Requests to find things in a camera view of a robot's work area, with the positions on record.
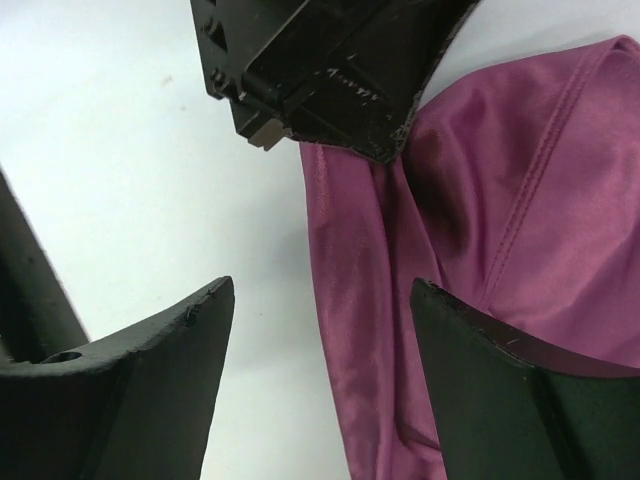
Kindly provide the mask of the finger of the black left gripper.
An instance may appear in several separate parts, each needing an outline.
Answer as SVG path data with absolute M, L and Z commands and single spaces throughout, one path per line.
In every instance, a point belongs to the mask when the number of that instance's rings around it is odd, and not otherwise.
M 268 150 L 282 139 L 393 161 L 473 0 L 193 0 L 207 93 Z

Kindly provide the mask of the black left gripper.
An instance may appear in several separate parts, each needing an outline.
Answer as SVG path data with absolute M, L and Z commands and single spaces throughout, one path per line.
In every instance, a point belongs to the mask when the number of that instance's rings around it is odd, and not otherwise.
M 89 342 L 7 181 L 1 180 L 1 356 L 40 363 Z

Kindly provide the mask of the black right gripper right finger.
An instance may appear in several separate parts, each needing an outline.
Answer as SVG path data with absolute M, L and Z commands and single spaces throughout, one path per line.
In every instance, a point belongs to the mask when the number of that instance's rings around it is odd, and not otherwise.
M 552 345 L 418 279 L 411 292 L 451 479 L 635 479 L 639 372 Z

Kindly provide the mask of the purple satin napkin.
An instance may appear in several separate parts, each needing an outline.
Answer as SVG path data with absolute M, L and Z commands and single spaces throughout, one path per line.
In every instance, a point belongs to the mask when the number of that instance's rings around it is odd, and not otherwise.
M 459 79 L 389 165 L 316 144 L 301 162 L 352 478 L 445 475 L 409 307 L 417 278 L 547 342 L 638 365 L 636 41 Z

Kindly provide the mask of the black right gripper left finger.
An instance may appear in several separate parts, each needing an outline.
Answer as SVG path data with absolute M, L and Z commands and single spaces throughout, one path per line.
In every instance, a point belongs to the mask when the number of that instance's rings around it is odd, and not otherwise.
M 149 318 L 1 370 L 5 479 L 197 479 L 234 314 L 221 277 Z

